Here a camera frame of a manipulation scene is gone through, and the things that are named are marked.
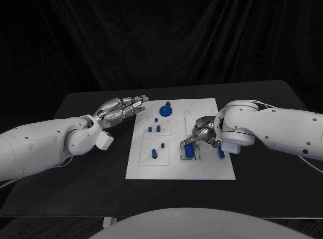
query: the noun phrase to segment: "black table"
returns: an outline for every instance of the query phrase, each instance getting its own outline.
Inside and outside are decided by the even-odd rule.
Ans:
[[[305,110],[283,81],[73,93],[55,119],[91,114],[110,98],[148,94],[151,100],[217,98],[218,108],[256,99]],[[97,148],[75,156],[64,168],[23,178],[12,191],[2,216],[129,217],[172,207],[231,210],[257,217],[323,218],[323,175],[296,156],[270,150],[259,140],[231,155],[236,181],[126,180],[136,117],[109,132],[109,151]]]

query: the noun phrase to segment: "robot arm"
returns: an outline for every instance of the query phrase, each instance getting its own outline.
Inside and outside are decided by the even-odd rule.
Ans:
[[[34,123],[0,135],[0,181],[26,177],[83,155],[93,147],[107,150],[114,138],[103,130],[133,116],[149,98],[146,95],[114,98],[94,115]]]
[[[226,152],[240,154],[256,138],[278,151],[323,161],[323,115],[283,108],[259,110],[252,101],[233,101],[181,145],[204,140]]]

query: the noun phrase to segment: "robotic hand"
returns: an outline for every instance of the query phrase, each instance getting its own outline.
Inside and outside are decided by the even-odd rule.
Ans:
[[[224,152],[240,154],[241,146],[263,144],[278,151],[323,161],[323,115],[292,109],[259,110],[260,101],[233,101],[217,116],[198,119],[192,137],[181,146],[205,141]]]
[[[21,126],[0,135],[0,181],[19,179],[60,166],[97,147],[107,150],[114,138],[103,130],[145,110],[146,95],[113,98],[93,115]]]

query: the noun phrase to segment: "white board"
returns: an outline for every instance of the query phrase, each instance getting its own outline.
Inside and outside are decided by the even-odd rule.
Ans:
[[[161,107],[168,101],[172,115],[164,117]],[[181,159],[179,144],[189,137],[197,119],[218,114],[215,98],[148,101],[145,107],[136,118],[126,179],[236,180],[230,154],[221,159],[218,149],[205,142],[197,143],[201,160]]]

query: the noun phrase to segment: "blue object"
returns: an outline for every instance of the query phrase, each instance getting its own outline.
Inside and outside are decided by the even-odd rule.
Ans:
[[[172,107],[171,107],[171,101],[168,101],[166,105],[161,107],[161,115],[169,116],[172,114]]]
[[[224,159],[226,158],[226,154],[224,154],[224,152],[223,152],[223,150],[221,150],[221,146],[220,146],[220,156],[221,156],[221,159]]]
[[[194,144],[185,146],[185,157],[195,158]]]
[[[155,149],[153,149],[153,158],[155,158],[155,159],[158,158],[158,152],[156,152]]]

